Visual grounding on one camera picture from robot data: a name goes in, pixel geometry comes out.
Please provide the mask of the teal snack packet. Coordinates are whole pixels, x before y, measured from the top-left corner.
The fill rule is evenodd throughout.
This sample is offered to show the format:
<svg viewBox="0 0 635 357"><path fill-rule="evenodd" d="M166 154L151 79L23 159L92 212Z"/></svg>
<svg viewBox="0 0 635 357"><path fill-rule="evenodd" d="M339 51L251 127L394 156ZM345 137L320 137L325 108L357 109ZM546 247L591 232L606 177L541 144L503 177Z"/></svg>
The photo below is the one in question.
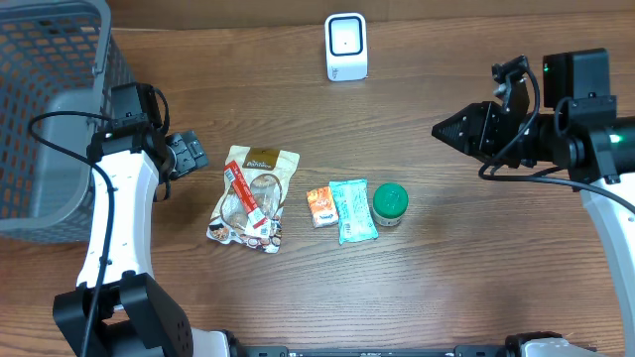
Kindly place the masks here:
<svg viewBox="0 0 635 357"><path fill-rule="evenodd" d="M329 188L338 213L339 244L377 239L368 205L367 180L331 181Z"/></svg>

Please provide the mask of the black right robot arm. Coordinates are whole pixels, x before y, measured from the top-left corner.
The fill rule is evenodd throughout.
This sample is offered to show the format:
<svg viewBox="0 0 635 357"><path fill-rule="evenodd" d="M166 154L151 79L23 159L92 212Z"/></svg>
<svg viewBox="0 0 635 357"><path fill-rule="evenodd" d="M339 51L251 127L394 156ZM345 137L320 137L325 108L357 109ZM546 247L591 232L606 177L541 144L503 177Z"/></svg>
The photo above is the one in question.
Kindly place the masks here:
<svg viewBox="0 0 635 357"><path fill-rule="evenodd" d="M548 55L537 78L519 56L492 66L495 100L472 103L432 129L482 163L481 179L561 185L579 193L602 243L634 353L634 120L617 115L609 53Z"/></svg>

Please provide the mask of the orange juice carton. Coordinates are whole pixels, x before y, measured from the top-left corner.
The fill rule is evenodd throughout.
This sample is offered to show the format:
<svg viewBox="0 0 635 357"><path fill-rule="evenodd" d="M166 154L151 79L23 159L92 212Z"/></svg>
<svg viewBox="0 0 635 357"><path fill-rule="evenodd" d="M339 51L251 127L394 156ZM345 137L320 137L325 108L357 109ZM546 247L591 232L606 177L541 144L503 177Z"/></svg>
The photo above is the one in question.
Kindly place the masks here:
<svg viewBox="0 0 635 357"><path fill-rule="evenodd" d="M307 201L314 228L330 226L338 222L338 214L329 186L308 191Z"/></svg>

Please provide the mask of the green lid jar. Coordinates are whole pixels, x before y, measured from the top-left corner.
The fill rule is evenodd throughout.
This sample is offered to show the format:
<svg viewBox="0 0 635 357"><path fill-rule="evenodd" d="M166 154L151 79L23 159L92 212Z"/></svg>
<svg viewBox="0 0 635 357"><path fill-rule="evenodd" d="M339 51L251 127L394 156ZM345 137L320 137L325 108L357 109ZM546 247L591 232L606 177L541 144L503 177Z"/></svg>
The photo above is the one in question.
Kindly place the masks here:
<svg viewBox="0 0 635 357"><path fill-rule="evenodd" d="M407 191L395 182L380 185L372 198L372 214L381 226L398 225L407 211L409 196Z"/></svg>

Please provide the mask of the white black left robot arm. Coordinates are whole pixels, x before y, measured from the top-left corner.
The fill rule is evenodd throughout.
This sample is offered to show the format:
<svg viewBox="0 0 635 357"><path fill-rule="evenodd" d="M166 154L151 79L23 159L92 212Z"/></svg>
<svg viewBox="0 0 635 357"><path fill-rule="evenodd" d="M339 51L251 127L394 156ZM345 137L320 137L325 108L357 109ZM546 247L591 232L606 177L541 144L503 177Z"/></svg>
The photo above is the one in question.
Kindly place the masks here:
<svg viewBox="0 0 635 357"><path fill-rule="evenodd" d="M194 132L172 134L164 94L150 84L111 90L113 112L86 150L94 181L88 251L74 291L56 296L54 321L78 356L243 356L226 330L191 326L156 282L151 218L159 185L208 158Z"/></svg>

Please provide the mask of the red white snack packet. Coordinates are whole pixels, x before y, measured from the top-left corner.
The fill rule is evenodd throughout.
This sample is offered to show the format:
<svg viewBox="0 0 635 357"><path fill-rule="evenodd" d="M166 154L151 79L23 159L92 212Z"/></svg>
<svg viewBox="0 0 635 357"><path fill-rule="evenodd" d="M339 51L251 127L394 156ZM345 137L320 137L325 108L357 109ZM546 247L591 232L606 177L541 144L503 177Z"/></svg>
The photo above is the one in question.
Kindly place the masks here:
<svg viewBox="0 0 635 357"><path fill-rule="evenodd" d="M224 193L212 211L206 236L223 245L236 243L276 254L299 160L299 154L289 151L232 146L223 167Z"/></svg>

